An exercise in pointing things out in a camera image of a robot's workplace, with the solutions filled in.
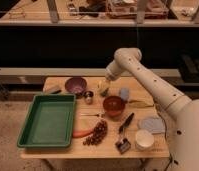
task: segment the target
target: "table leg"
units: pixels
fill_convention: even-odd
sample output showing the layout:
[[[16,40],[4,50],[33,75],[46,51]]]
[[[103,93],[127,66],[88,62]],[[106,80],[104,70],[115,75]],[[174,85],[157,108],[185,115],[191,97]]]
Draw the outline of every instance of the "table leg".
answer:
[[[50,170],[55,170],[53,165],[47,160],[47,159],[41,159],[41,161],[50,169]]]
[[[151,158],[147,158],[144,159],[144,161],[142,161],[142,159],[140,159],[140,161],[142,162],[141,165],[139,166],[140,170],[145,169],[145,167],[148,165],[148,163],[151,161]]]

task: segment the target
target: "orange bowl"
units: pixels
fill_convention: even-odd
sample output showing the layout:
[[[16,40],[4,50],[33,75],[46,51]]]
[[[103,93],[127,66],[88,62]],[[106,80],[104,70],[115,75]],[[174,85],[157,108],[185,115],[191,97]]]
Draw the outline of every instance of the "orange bowl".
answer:
[[[108,96],[103,101],[103,108],[108,116],[116,118],[124,111],[125,102],[119,96]]]

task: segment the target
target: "floor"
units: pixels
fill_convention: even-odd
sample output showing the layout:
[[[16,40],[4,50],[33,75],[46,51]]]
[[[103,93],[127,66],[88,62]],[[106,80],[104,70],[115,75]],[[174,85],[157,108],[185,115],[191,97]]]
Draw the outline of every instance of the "floor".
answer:
[[[16,142],[19,131],[24,122],[30,102],[38,91],[0,91],[0,171],[48,171],[50,170],[41,160],[21,159],[21,149]],[[170,150],[173,147],[175,123],[159,107],[158,113],[167,124],[167,142]],[[80,160],[49,160],[56,170],[64,171],[130,171],[140,165],[138,159],[80,159]],[[156,159],[149,163],[146,171],[163,171],[169,163],[169,159]]]

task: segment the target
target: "green tray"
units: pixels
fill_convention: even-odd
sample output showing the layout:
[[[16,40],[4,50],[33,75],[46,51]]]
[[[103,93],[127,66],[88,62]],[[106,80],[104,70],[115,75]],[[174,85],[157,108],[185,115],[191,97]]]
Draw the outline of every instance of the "green tray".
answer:
[[[17,146],[67,147],[71,143],[76,97],[36,95],[18,138]]]

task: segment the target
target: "red bowl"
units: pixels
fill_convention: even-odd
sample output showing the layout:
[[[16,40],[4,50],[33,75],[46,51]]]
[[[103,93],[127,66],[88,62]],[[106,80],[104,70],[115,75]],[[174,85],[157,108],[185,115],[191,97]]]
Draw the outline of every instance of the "red bowl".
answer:
[[[108,96],[103,101],[106,114],[112,118],[120,116],[125,109],[125,102],[119,96]]]
[[[82,77],[71,77],[65,82],[65,89],[77,97],[83,95],[87,87],[87,82]]]

